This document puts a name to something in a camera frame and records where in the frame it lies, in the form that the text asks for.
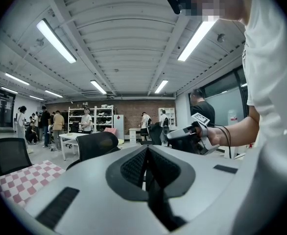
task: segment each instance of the white t-shirt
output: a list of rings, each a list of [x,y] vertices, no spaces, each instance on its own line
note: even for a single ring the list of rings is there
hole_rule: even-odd
[[[146,125],[146,123],[148,122],[149,118],[150,118],[149,115],[147,115],[147,114],[146,114],[146,115],[143,115],[143,119],[142,119],[142,122],[143,122],[143,124],[142,124],[142,129],[148,128],[147,125]]]
[[[247,105],[260,114],[256,146],[284,131],[269,93],[287,72],[287,19],[273,0],[252,0],[242,63],[248,85]]]
[[[38,116],[35,115],[34,118],[33,118],[33,121],[35,122],[35,127],[38,127]]]
[[[163,127],[163,123],[164,123],[164,120],[168,118],[166,114],[162,114],[161,117],[160,117],[160,123],[161,123],[161,127]]]
[[[91,131],[92,130],[92,118],[91,118],[91,116],[88,114],[88,115],[84,115],[82,118],[81,118],[81,123],[82,124],[86,124],[86,123],[88,123],[89,121],[91,121],[90,122],[90,125],[89,126],[87,126],[86,128],[84,128],[84,131]]]
[[[23,127],[24,123],[23,123],[23,119],[25,117],[25,114],[21,113],[21,112],[18,112],[17,114],[17,122],[18,124]]]

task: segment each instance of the fluorescent light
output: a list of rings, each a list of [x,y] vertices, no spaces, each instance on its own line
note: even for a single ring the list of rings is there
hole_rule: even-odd
[[[90,81],[102,94],[106,94],[106,91],[94,80]]]
[[[50,94],[55,95],[55,96],[58,96],[58,97],[62,97],[62,96],[59,95],[59,94],[56,94],[56,93],[53,93],[53,92],[49,92],[49,91],[47,91],[47,90],[45,90],[45,92],[50,93]]]
[[[42,19],[38,24],[37,28],[45,36],[45,38],[57,49],[59,53],[67,60],[70,64],[76,62],[76,58],[70,53],[67,47],[62,43],[61,39],[53,32],[53,29],[46,21]]]
[[[13,90],[10,90],[10,89],[8,89],[8,88],[6,88],[6,87],[1,87],[1,88],[4,89],[4,90],[6,90],[6,91],[8,91],[8,92],[12,92],[12,93],[18,94],[18,92],[13,91]]]
[[[163,80],[162,83],[157,88],[157,90],[155,91],[155,94],[159,93],[163,89],[163,87],[167,84],[167,82],[168,80]]]
[[[8,76],[8,77],[10,77],[10,78],[15,79],[16,81],[19,81],[19,82],[23,83],[23,84],[29,85],[29,83],[27,83],[27,82],[25,82],[25,81],[22,81],[22,80],[20,80],[19,78],[10,75],[9,73],[6,73],[5,75]]]
[[[43,101],[43,99],[42,99],[42,98],[38,98],[38,97],[35,97],[35,96],[30,96],[30,97],[35,98],[35,99],[38,99],[38,100],[42,100],[42,101]]]
[[[179,55],[179,61],[186,61],[186,59],[190,56],[193,50],[197,47],[200,41],[204,38],[204,36],[208,33],[208,31],[212,28],[216,21],[210,22],[202,22],[201,26],[193,35],[192,39],[189,41],[183,52]]]

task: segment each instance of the ceiling beam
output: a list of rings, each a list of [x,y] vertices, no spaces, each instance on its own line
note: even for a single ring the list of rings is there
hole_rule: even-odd
[[[105,76],[103,71],[101,70],[100,66],[90,53],[87,45],[85,44],[82,36],[80,35],[79,31],[77,30],[75,23],[72,21],[72,17],[64,3],[64,0],[49,0],[52,10],[54,11],[57,19],[62,24],[62,28],[67,33],[68,37],[71,39],[73,44],[81,53],[81,58],[84,58],[84,61],[88,67],[88,69],[98,77],[99,84],[104,84],[105,87],[112,91],[114,95],[116,95],[114,91],[114,87]]]
[[[0,31],[0,40],[9,47],[13,52],[15,52],[18,56],[21,58],[24,58],[25,61],[27,61],[32,66],[36,67],[37,69],[41,70],[43,73],[49,75],[50,77],[54,78],[56,81],[60,82],[61,84],[69,87],[75,92],[82,92],[79,88],[77,88],[75,85],[71,84],[70,82],[66,81],[62,77],[58,76],[56,73],[51,71],[49,68],[44,66],[39,60],[36,60],[32,56],[28,54],[27,51],[19,47],[8,35],[6,35],[4,32]]]
[[[244,44],[239,46],[228,56],[224,57],[221,61],[219,61],[216,65],[212,66],[207,72],[204,72],[202,75],[200,75],[196,80],[194,80],[188,86],[185,86],[184,88],[180,89],[176,93],[176,95],[178,96],[184,92],[191,91],[195,86],[198,87],[204,86],[205,84],[214,81],[215,79],[223,76],[224,74],[230,72],[231,70],[236,69],[238,66],[242,64],[241,56],[243,49]]]
[[[169,57],[172,55],[172,52],[173,52],[178,40],[182,36],[188,22],[189,22],[188,17],[186,17],[182,14],[179,15],[178,20],[175,24],[174,30],[172,31],[172,34],[168,40],[167,46],[163,52],[163,55],[160,59],[158,67],[155,71],[155,74],[153,75],[153,79],[152,79],[152,82],[150,85],[148,95],[150,95],[151,91],[154,89],[155,84],[157,83],[165,65],[167,64]]]

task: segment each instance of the checkered fabric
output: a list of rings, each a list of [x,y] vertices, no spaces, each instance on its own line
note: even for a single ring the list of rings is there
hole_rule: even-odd
[[[0,194],[24,207],[37,191],[64,172],[65,170],[45,160],[40,164],[0,176]]]

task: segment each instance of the white ceiling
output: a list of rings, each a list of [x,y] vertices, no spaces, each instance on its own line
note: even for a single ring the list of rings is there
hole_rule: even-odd
[[[76,63],[36,28],[43,18]],[[65,100],[101,98],[94,79],[112,96],[153,97],[168,79],[162,92],[173,97],[241,55],[243,25],[220,20],[186,62],[177,61],[199,24],[175,15],[167,0],[15,0],[0,23],[0,84],[52,101],[44,90]],[[30,86],[7,79],[6,71]]]

